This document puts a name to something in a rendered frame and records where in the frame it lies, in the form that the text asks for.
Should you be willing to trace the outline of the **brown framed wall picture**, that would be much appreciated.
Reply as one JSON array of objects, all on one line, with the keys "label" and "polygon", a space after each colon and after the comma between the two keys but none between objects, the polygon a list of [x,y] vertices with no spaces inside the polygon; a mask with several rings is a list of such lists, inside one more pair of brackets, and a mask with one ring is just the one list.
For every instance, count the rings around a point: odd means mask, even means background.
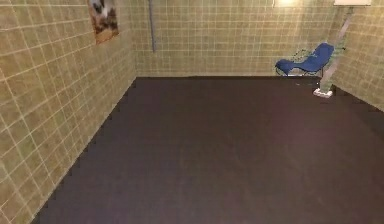
[{"label": "brown framed wall picture", "polygon": [[115,0],[87,0],[97,44],[119,34]]}]

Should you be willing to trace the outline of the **blue lounge chair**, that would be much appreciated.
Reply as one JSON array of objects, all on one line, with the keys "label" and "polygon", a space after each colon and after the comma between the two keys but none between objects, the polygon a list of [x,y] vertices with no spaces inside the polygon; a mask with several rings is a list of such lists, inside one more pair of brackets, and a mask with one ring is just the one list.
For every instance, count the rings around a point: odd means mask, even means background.
[{"label": "blue lounge chair", "polygon": [[290,59],[280,59],[275,63],[275,71],[280,76],[315,76],[323,72],[334,53],[335,47],[326,42],[314,50],[301,49]]}]

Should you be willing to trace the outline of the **white floor lamp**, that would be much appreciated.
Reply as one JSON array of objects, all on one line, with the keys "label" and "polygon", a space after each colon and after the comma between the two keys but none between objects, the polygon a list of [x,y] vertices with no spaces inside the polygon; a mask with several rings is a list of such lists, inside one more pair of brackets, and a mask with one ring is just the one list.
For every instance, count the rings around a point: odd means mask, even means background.
[{"label": "white floor lamp", "polygon": [[[338,46],[344,40],[347,29],[351,24],[351,19],[353,16],[353,10],[355,7],[366,7],[372,4],[372,0],[333,0],[333,5],[336,7],[347,7],[348,11],[345,16],[345,20],[342,24],[342,27],[337,33],[337,36],[333,42],[334,46]],[[331,64],[323,73],[323,76],[319,82],[319,87],[313,91],[313,94],[322,98],[330,98],[333,95],[331,90],[331,77],[337,70],[338,64],[340,61],[339,56],[331,57]]]}]

